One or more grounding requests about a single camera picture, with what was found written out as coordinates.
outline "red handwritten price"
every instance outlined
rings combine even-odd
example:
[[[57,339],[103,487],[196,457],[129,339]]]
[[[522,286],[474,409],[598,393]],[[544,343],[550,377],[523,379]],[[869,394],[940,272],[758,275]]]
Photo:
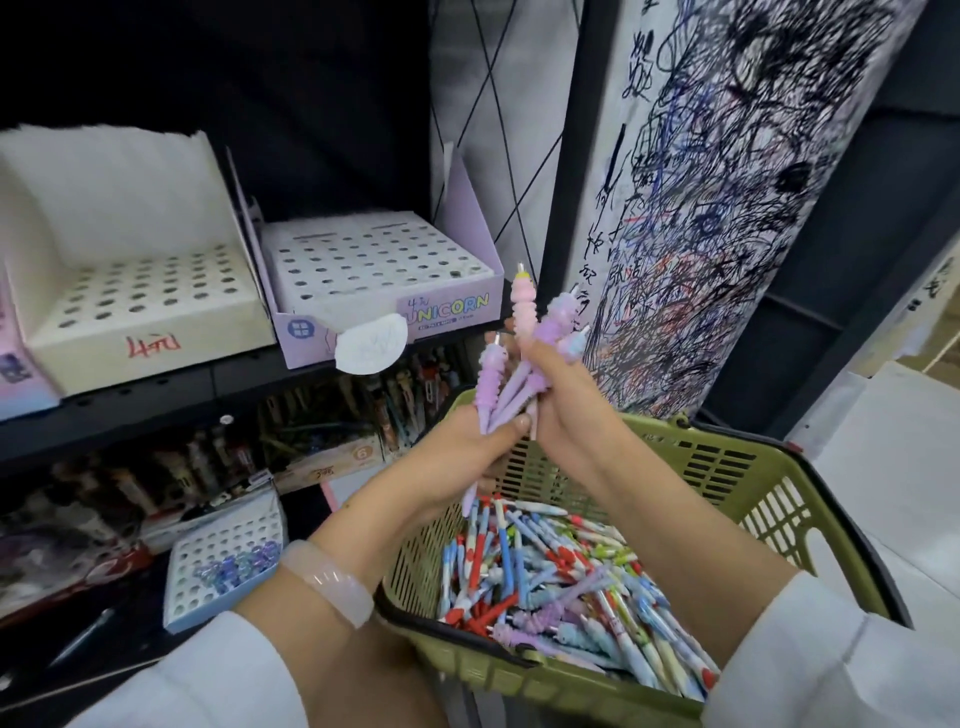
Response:
[[[154,337],[151,341],[144,341],[143,339],[134,340],[130,336],[127,337],[128,359],[134,359],[138,356],[149,359],[154,354],[161,352],[176,352],[182,348],[180,346],[180,342],[177,341],[177,337],[172,333],[168,333],[166,335],[152,333],[150,335]]]

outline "green plastic basket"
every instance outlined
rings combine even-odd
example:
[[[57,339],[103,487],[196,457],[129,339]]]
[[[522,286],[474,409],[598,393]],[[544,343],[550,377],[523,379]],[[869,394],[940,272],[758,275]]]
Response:
[[[450,408],[473,401],[469,390]],[[815,572],[805,535],[819,529],[860,606],[911,626],[889,573],[870,542],[844,513],[823,480],[782,443],[716,428],[623,415],[654,452],[724,515],[792,564]],[[562,506],[599,522],[607,515],[564,476],[535,442],[516,445],[497,480],[506,497]],[[436,669],[475,688],[522,696],[544,707],[619,726],[699,725],[703,706],[686,698],[617,681],[542,658],[516,656],[497,643],[434,618],[440,598],[444,544],[460,532],[460,504],[451,505],[400,549],[375,595],[377,611]]]

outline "bangle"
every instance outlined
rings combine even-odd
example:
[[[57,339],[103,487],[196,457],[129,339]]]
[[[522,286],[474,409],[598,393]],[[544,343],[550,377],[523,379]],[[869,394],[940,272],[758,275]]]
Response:
[[[283,550],[280,564],[299,576],[310,589],[326,599],[354,629],[373,612],[373,599],[353,576],[340,570],[329,556],[307,541],[293,541]]]

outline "sleeve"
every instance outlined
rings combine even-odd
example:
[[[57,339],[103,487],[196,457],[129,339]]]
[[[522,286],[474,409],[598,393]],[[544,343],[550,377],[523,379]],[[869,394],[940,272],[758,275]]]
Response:
[[[960,725],[960,656],[802,572],[737,648],[706,728]]]
[[[274,646],[232,612],[138,672],[68,728],[307,728]]]

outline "black shelf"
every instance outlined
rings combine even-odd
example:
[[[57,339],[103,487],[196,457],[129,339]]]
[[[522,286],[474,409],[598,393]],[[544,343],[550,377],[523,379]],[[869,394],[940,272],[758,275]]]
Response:
[[[500,320],[420,339],[410,349],[443,346],[497,328],[510,315],[504,283]],[[107,387],[55,409],[0,423],[0,476],[104,448],[169,425],[233,414],[267,395],[336,369],[332,361],[290,370],[279,346]]]

